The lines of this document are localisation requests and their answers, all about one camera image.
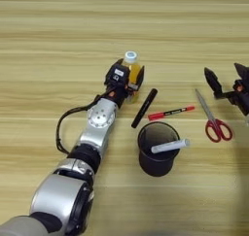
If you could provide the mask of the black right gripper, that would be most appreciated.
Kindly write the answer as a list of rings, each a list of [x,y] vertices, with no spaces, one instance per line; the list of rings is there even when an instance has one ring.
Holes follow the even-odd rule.
[[[238,76],[245,82],[249,82],[249,67],[242,64],[235,63],[235,69]],[[216,99],[227,98],[232,105],[237,106],[241,113],[245,116],[249,115],[249,89],[242,80],[236,80],[233,85],[233,91],[224,92],[222,86],[218,81],[215,73],[204,68],[204,76],[209,86],[213,90]]]

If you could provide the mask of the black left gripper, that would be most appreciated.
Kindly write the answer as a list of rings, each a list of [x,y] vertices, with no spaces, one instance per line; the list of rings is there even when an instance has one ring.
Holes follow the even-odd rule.
[[[110,82],[120,82],[124,77],[124,71],[120,69],[122,60],[116,61],[105,76],[106,93],[102,98],[104,108],[120,108],[127,97],[132,96],[140,89],[144,81],[145,66],[142,66],[136,84],[110,84]]]

